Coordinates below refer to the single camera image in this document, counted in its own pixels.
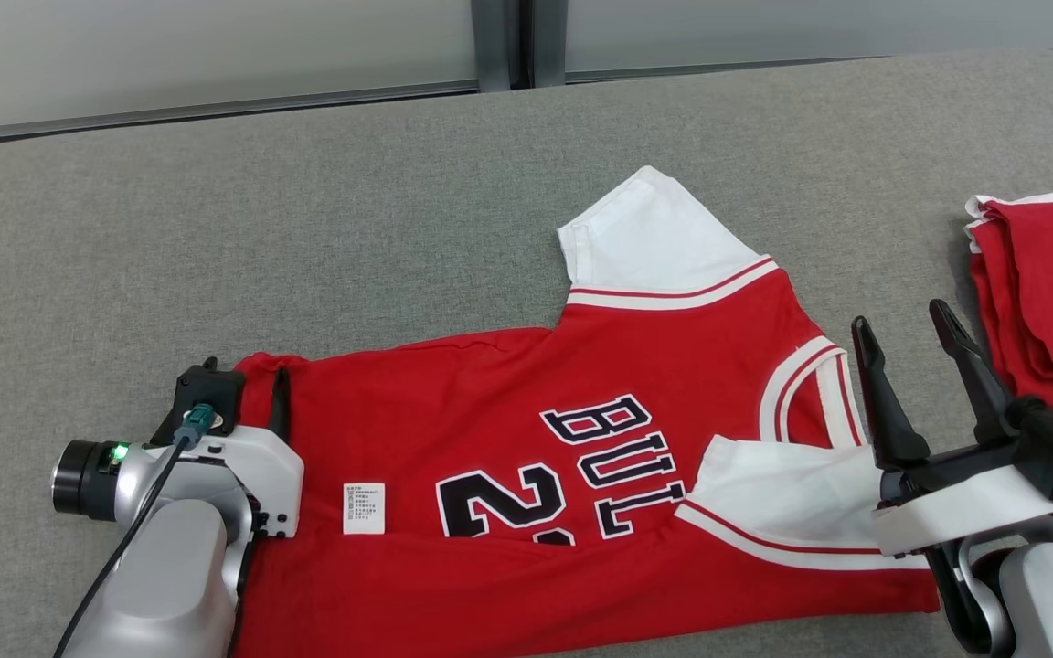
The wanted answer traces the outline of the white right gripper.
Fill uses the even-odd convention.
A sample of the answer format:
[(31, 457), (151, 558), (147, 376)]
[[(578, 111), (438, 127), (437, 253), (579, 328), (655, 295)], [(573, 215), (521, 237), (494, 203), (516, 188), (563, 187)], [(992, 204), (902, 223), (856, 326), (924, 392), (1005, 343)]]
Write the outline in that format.
[[(1013, 399), (981, 346), (943, 300), (931, 300), (929, 315), (941, 350), (960, 372), (978, 444), (1016, 439), (1018, 430), (1007, 417)], [(901, 557), (965, 538), (995, 540), (1053, 516), (1053, 500), (1016, 467), (1013, 442), (958, 448), (923, 463), (931, 448), (912, 428), (886, 374), (883, 350), (865, 316), (854, 318), (851, 334), (875, 465), (886, 473), (905, 471), (902, 482), (918, 486), (915, 497), (875, 512), (874, 535), (881, 554)]]

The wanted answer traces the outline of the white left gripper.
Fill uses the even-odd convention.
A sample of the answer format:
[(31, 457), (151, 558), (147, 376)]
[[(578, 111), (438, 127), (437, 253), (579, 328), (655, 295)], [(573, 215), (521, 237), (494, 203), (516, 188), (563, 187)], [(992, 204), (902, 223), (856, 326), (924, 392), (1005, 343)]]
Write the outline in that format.
[(304, 466), (282, 439), (290, 438), (290, 376), (276, 371), (269, 430), (237, 426), (207, 436), (175, 463), (176, 500), (218, 509), (230, 540), (254, 532), (293, 537), (298, 529)]

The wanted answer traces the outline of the red white basketball jersey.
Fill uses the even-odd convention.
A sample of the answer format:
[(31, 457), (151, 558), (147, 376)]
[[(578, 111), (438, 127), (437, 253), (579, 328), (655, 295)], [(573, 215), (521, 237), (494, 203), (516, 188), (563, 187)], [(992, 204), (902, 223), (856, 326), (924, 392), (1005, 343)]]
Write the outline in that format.
[(252, 562), (235, 658), (519, 658), (766, 621), (935, 612), (885, 557), (848, 355), (786, 271), (644, 167), (558, 233), (556, 328), (309, 361), (305, 475)]

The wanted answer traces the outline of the grey fabric sofa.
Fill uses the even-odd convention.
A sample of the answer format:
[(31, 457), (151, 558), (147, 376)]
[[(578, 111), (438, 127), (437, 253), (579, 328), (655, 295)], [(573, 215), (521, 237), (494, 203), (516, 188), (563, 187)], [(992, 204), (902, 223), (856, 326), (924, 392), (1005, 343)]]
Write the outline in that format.
[(1053, 51), (957, 51), (80, 131), (0, 144), (0, 658), (49, 658), (120, 533), (58, 514), (69, 439), (147, 439), (217, 356), (555, 324), (556, 230), (651, 165), (865, 315), (935, 451), (973, 413), (928, 316), (984, 338), (970, 196), (1053, 191)]

